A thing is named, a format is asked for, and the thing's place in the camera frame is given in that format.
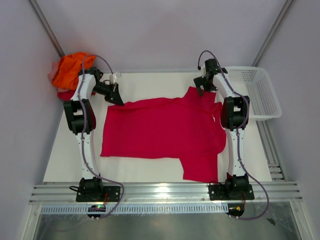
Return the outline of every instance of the pink cloth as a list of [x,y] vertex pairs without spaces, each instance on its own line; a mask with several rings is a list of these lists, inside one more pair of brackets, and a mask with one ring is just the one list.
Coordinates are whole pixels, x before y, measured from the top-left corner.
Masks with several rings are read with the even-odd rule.
[[218,153],[226,145],[216,94],[189,87],[182,98],[154,98],[109,106],[102,157],[179,158],[183,179],[218,181]]

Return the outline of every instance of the gray wall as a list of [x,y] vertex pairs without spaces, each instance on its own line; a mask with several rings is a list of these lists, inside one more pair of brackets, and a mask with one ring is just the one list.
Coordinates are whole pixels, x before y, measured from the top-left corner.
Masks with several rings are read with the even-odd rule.
[[284,2],[38,0],[65,54],[99,54],[121,72],[195,71],[205,49],[250,66]]
[[59,57],[26,0],[0,1],[0,56],[0,238],[15,240],[62,111],[47,80]]
[[320,1],[296,1],[260,67],[282,108],[270,122],[285,173],[296,180],[319,234]]

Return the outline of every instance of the white laundry basket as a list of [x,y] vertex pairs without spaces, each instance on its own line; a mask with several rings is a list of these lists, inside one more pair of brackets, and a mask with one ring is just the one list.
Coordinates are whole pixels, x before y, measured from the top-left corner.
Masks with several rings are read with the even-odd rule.
[[237,89],[237,84],[245,84],[250,98],[250,119],[265,121],[282,115],[280,104],[268,72],[261,67],[226,67],[229,80]]

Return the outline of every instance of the purple cable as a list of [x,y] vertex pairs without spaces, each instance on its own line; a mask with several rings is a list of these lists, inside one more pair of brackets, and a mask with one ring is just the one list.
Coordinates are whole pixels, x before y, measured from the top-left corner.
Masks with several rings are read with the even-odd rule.
[[213,58],[216,60],[216,63],[217,63],[217,65],[218,65],[218,68],[219,68],[219,70],[220,70],[220,72],[221,72],[221,74],[222,74],[222,76],[223,76],[223,79],[224,79],[225,83],[228,85],[228,87],[230,88],[231,92],[234,93],[234,94],[236,94],[236,95],[238,95],[239,97],[241,97],[241,98],[243,99],[243,101],[245,102],[245,105],[246,105],[246,115],[245,115],[244,121],[243,121],[243,123],[241,123],[240,126],[238,126],[238,127],[236,128],[237,144],[238,144],[238,146],[237,146],[238,160],[239,160],[240,165],[241,165],[242,169],[244,170],[244,172],[245,172],[250,178],[252,178],[257,184],[259,184],[259,186],[260,186],[260,187],[262,188],[262,190],[264,191],[265,197],[266,197],[266,207],[265,207],[265,210],[263,211],[263,213],[261,213],[261,214],[258,215],[258,216],[255,216],[255,217],[239,217],[239,218],[237,218],[237,219],[246,220],[246,221],[256,220],[256,219],[261,218],[262,216],[264,216],[264,215],[267,213],[267,211],[268,211],[268,209],[269,209],[269,206],[270,206],[270,200],[269,200],[269,195],[268,195],[268,193],[267,193],[267,190],[266,190],[265,187],[261,184],[261,182],[259,182],[257,179],[255,179],[255,178],[247,171],[247,169],[245,168],[245,165],[244,165],[243,162],[242,162],[241,155],[240,155],[240,134],[239,134],[239,129],[241,129],[241,128],[246,124],[246,122],[247,122],[247,120],[248,120],[248,118],[249,118],[249,102],[247,101],[247,99],[246,99],[243,95],[241,95],[240,93],[236,92],[236,91],[232,88],[231,84],[229,83],[228,79],[226,78],[226,75],[224,74],[224,71],[223,71],[222,68],[221,68],[221,65],[220,65],[218,59],[216,58],[216,56],[215,56],[211,51],[209,51],[209,50],[204,50],[203,52],[201,52],[201,54],[200,54],[200,56],[199,56],[199,59],[198,59],[198,66],[200,66],[200,59],[201,59],[201,56],[202,56],[204,53],[209,53],[209,54],[211,54],[211,55],[213,56]]
[[[81,132],[81,153],[82,153],[82,157],[83,157],[84,164],[85,164],[86,168],[90,171],[90,173],[92,173],[92,175],[94,175],[94,176],[97,177],[98,179],[101,179],[101,180],[104,180],[104,181],[107,181],[107,182],[110,182],[110,183],[113,183],[113,184],[117,184],[117,185],[120,185],[120,186],[122,187],[122,193],[121,193],[121,195],[120,195],[120,197],[119,197],[119,201],[115,204],[115,206],[114,206],[109,212],[107,212],[107,213],[104,214],[103,216],[99,217],[99,219],[104,219],[104,218],[108,217],[108,216],[118,207],[118,205],[120,204],[120,202],[121,202],[121,200],[122,200],[122,198],[123,198],[123,196],[124,196],[124,193],[125,193],[125,186],[124,186],[121,182],[113,181],[113,180],[104,178],[104,177],[102,177],[102,176],[99,176],[98,174],[96,174],[96,173],[89,167],[89,164],[88,164],[88,162],[87,162],[87,160],[86,160],[86,156],[85,156],[85,145],[84,145],[83,139],[84,139],[84,133],[86,132],[86,128],[87,128],[87,111],[86,111],[86,107],[85,107],[83,101],[82,101],[81,98],[80,98],[80,91],[81,91],[82,85],[83,85],[84,80],[85,80],[85,59],[86,59],[87,57],[91,57],[91,56],[95,56],[95,57],[98,57],[98,58],[100,58],[101,60],[103,60],[103,61],[107,64],[107,66],[109,67],[111,73],[113,74],[114,72],[112,71],[109,63],[108,63],[103,57],[98,56],[98,55],[95,55],[95,54],[88,54],[88,55],[86,55],[86,56],[83,58],[83,60],[82,60],[82,65],[81,65],[81,67],[82,67],[82,80],[81,80],[79,89],[78,89],[78,91],[77,91],[77,97],[78,97],[78,100],[79,100],[79,102],[80,102],[80,104],[81,104],[82,112],[83,112],[83,117],[84,117],[84,126],[83,126],[83,129],[82,129],[82,132]],[[55,229],[54,227],[52,227],[52,226],[50,225],[51,221],[49,221],[49,222],[47,223],[47,225],[45,226],[45,228],[44,228],[44,230],[43,230],[43,232],[42,232],[42,234],[41,234],[41,236],[40,236],[39,239],[41,240],[41,239],[44,237],[44,234],[45,234],[45,232],[46,232],[47,229],[51,229],[51,230],[56,231],[56,232],[59,232],[59,233],[64,233],[64,232],[68,232],[68,231],[70,231],[70,230],[73,230],[73,229],[77,228],[78,226],[80,226],[81,224],[83,224],[83,223],[85,223],[85,222],[87,222],[87,221],[89,221],[89,220],[90,220],[89,218],[88,218],[88,219],[85,219],[85,220],[77,223],[77,224],[74,225],[73,227],[68,228],[68,229]]]

